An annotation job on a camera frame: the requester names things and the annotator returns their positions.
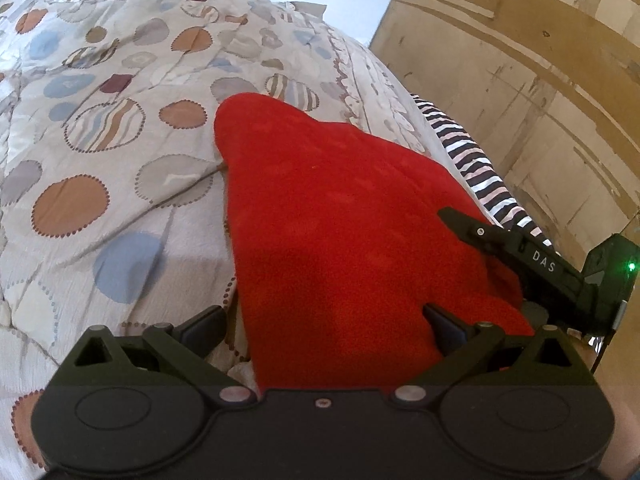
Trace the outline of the red knit sweater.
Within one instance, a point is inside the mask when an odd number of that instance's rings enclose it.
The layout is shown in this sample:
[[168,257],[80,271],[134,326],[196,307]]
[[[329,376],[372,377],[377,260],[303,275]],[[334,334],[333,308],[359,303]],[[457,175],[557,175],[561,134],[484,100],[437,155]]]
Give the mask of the red knit sweater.
[[260,390],[393,390],[442,355],[427,304],[530,335],[516,275],[439,211],[480,208],[438,162],[270,96],[216,111],[228,225]]

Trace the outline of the black white striped bedsheet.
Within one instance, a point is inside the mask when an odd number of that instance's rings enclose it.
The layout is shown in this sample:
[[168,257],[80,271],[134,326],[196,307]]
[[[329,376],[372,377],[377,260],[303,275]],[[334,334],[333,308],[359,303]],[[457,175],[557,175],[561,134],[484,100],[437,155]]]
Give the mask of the black white striped bedsheet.
[[412,98],[488,214],[503,228],[512,229],[516,226],[544,246],[552,248],[552,241],[508,190],[488,155],[465,128],[431,101],[424,100],[417,94],[413,94]]

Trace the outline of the patterned circle print duvet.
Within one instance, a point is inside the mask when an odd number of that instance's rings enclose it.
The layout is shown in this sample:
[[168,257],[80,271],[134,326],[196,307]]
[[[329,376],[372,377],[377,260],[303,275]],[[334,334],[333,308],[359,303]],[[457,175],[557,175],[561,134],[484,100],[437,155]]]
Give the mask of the patterned circle print duvet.
[[228,304],[220,101],[257,92],[450,167],[409,92],[318,4],[1,0],[1,474],[86,328]]

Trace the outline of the brown wooden wardrobe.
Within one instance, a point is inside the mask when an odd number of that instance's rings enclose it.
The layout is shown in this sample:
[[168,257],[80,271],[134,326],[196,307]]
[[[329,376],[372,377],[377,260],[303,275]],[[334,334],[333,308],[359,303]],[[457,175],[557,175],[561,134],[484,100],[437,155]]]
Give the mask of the brown wooden wardrobe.
[[371,47],[565,258],[638,238],[639,0],[390,0]]

